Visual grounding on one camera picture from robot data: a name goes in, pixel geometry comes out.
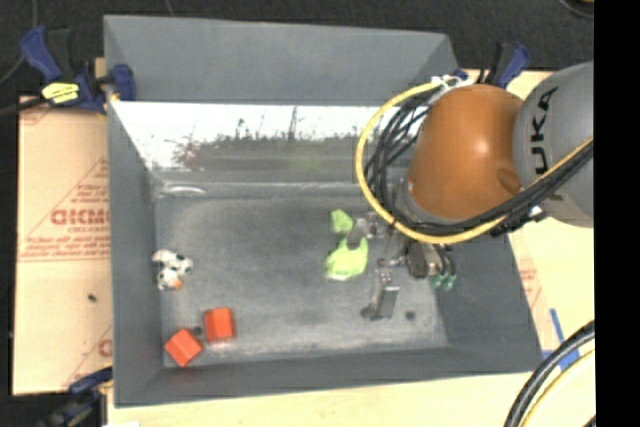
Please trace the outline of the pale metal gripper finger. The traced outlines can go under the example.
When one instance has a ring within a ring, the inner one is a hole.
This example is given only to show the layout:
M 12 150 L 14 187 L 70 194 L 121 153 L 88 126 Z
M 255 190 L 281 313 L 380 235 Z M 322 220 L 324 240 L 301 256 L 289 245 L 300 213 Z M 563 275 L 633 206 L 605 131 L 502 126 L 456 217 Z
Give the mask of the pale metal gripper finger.
M 354 220 L 347 233 L 347 247 L 357 249 L 364 239 L 375 239 L 381 234 L 379 219 L 374 213 L 367 213 L 364 217 Z
M 400 290 L 401 287 L 393 283 L 390 271 L 376 270 L 372 282 L 370 301 L 361 309 L 361 316 L 369 321 L 391 318 Z

